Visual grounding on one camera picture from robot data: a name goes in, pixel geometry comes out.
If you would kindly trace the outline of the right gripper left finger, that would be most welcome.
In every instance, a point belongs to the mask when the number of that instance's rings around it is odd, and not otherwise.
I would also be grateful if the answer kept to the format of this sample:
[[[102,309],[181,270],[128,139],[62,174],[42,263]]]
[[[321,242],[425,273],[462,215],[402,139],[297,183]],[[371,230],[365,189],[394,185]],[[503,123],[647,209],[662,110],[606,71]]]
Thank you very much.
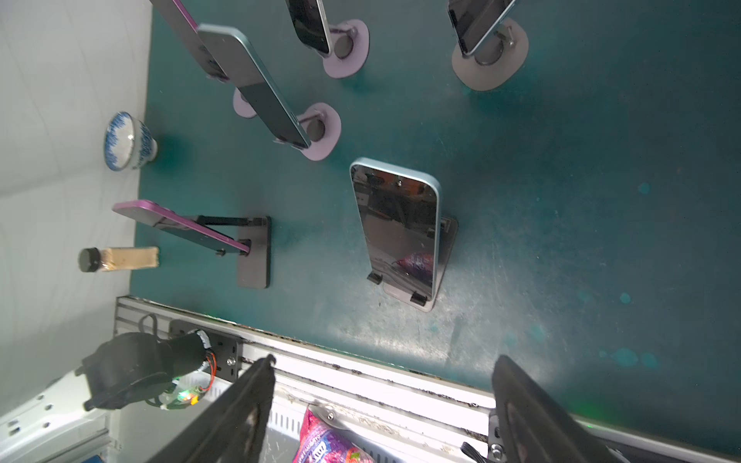
[[[259,461],[276,384],[275,363],[271,354],[256,360],[150,461]]]

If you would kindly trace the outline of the purple phone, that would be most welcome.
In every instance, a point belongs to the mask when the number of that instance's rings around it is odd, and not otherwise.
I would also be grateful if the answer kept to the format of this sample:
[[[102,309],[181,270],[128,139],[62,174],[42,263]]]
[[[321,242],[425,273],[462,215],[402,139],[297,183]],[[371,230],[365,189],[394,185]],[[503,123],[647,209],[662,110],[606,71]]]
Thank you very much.
[[[184,217],[149,200],[114,204],[112,210],[140,224],[208,248],[220,256],[225,254],[247,256],[251,252],[250,239],[243,243],[212,229],[212,226],[246,227],[250,224],[248,218],[206,215]]]

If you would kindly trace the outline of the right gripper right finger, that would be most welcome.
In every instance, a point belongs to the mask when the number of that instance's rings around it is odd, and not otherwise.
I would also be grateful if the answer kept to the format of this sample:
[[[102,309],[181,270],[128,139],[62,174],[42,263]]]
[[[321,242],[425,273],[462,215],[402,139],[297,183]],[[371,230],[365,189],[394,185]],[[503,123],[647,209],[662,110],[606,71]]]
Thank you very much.
[[[509,462],[619,462],[513,359],[495,363],[496,416]]]

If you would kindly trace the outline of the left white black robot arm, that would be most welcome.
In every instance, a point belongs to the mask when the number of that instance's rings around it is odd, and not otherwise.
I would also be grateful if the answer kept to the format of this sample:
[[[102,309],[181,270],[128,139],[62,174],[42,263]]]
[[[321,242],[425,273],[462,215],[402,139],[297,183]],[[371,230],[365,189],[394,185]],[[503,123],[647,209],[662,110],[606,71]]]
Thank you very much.
[[[1,460],[85,460],[109,445],[112,411],[155,399],[175,379],[211,364],[210,340],[198,332],[115,337],[1,418]]]

